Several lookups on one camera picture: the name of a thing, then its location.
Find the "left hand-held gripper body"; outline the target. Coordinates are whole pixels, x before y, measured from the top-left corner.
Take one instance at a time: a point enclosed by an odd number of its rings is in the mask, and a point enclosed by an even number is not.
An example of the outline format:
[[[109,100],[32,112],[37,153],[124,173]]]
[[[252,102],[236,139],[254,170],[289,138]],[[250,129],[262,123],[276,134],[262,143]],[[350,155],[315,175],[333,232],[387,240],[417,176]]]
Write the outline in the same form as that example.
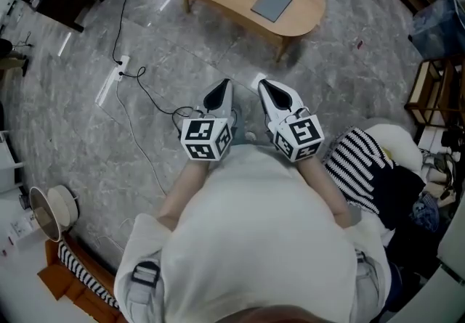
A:
[[[182,122],[181,144],[191,160],[220,161],[233,140],[231,107],[207,110],[197,106]]]

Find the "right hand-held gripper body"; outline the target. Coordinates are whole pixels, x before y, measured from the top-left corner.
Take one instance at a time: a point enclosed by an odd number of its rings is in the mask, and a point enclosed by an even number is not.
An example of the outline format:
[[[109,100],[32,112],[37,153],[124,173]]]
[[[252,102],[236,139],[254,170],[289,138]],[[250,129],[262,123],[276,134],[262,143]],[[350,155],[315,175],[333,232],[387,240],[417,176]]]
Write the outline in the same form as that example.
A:
[[[325,141],[318,117],[311,115],[307,107],[269,120],[267,127],[275,148],[292,163],[312,157]]]

